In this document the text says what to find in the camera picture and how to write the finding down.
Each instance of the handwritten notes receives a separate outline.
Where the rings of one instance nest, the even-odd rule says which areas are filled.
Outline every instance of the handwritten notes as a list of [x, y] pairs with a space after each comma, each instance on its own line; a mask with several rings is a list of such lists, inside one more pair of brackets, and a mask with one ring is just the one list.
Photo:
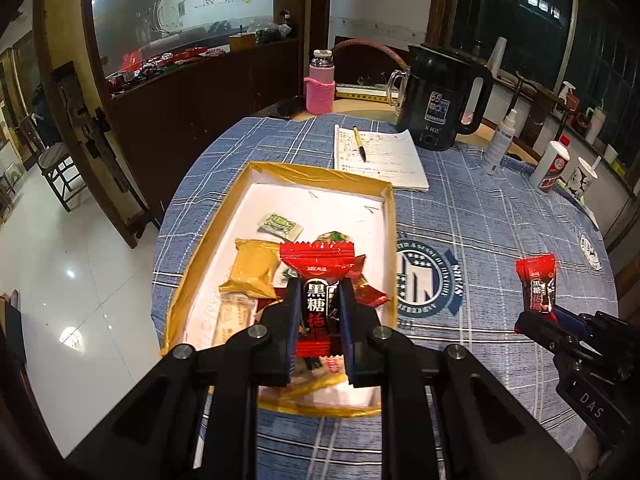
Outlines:
[[391, 182], [401, 189], [427, 191], [429, 183], [408, 130], [399, 134], [360, 131], [367, 154], [364, 162], [358, 152], [353, 130], [335, 125], [334, 168], [347, 173]]

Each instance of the wooden sideboard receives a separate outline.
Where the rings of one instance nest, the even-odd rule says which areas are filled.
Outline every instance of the wooden sideboard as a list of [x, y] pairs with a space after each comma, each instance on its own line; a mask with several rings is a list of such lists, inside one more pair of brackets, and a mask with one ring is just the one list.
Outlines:
[[113, 99], [113, 129], [161, 222], [187, 170], [240, 119], [298, 94], [297, 39], [185, 64]]

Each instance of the bottle cap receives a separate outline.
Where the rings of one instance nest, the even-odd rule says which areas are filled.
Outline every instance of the bottle cap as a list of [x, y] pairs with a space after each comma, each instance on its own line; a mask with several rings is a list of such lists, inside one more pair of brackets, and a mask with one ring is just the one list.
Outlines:
[[507, 126], [508, 129], [510, 130], [515, 130], [516, 129], [516, 115], [518, 114], [518, 111], [515, 108], [512, 108], [509, 111], [509, 115], [507, 115], [504, 120], [502, 121], [505, 126]]

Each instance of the candy wrapper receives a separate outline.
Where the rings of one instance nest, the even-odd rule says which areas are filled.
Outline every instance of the candy wrapper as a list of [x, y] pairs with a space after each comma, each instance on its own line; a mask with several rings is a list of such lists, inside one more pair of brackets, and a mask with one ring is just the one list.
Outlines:
[[302, 232], [301, 225], [284, 218], [284, 216], [276, 215], [276, 213], [265, 216], [258, 227], [288, 242], [295, 242]]
[[[366, 258], [367, 258], [366, 254], [361, 254], [360, 256], [356, 256], [354, 258], [353, 267], [351, 267], [349, 272], [347, 272], [347, 278], [351, 280], [351, 285], [353, 285], [353, 293], [355, 294], [356, 301], [359, 304], [372, 306], [373, 308], [376, 308], [386, 303], [389, 300], [389, 298], [384, 292], [381, 292], [376, 288], [373, 288], [371, 285], [369, 285], [369, 282], [363, 276], [362, 269], [364, 268], [364, 262]], [[296, 278], [298, 276], [298, 273], [295, 270], [292, 270], [289, 267], [287, 267], [283, 271], [282, 275], [285, 279], [288, 280], [289, 278]], [[263, 303], [262, 300], [260, 300], [260, 303], [258, 303], [258, 310], [261, 310], [268, 304], [270, 303]]]
[[340, 231], [329, 231], [316, 238], [316, 242], [351, 242], [351, 237], [343, 235]]
[[353, 267], [353, 243], [284, 243], [280, 245], [280, 257], [298, 272], [304, 285], [298, 356], [331, 355], [332, 337], [338, 342], [340, 337], [337, 312], [332, 305], [332, 285]]
[[280, 264], [280, 244], [236, 238], [236, 259], [220, 293], [244, 292], [250, 298], [276, 298], [273, 275]]
[[525, 310], [549, 313], [556, 304], [556, 256], [542, 254], [516, 261]]
[[241, 292], [220, 295], [220, 310], [211, 346], [223, 345], [235, 334], [253, 324], [251, 314], [257, 300], [248, 298]]

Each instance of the white bottle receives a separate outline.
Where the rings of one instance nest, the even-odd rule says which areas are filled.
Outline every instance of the white bottle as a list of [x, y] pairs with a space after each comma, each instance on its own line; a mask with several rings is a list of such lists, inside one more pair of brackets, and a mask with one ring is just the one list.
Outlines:
[[494, 138], [491, 139], [491, 143], [482, 155], [482, 169], [490, 175], [494, 174], [495, 169], [500, 166], [500, 161], [507, 153], [511, 139], [516, 133], [517, 114], [516, 109], [512, 108], [509, 115], [495, 129]]
[[556, 180], [560, 177], [560, 173], [569, 162], [569, 151], [566, 148], [568, 144], [569, 138], [562, 135], [560, 142], [552, 140], [546, 147], [545, 154], [529, 177], [531, 185], [536, 188], [537, 192], [547, 194], [551, 191]]

